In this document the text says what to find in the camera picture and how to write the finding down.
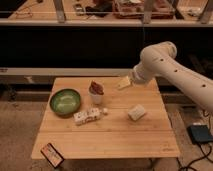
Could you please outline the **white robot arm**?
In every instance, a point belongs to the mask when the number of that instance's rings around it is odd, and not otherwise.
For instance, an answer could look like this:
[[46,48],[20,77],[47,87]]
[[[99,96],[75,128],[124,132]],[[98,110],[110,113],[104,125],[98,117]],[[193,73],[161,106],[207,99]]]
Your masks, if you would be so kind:
[[140,62],[118,83],[118,89],[146,84],[156,74],[168,80],[202,109],[213,114],[213,80],[184,67],[175,61],[177,48],[166,41],[145,47]]

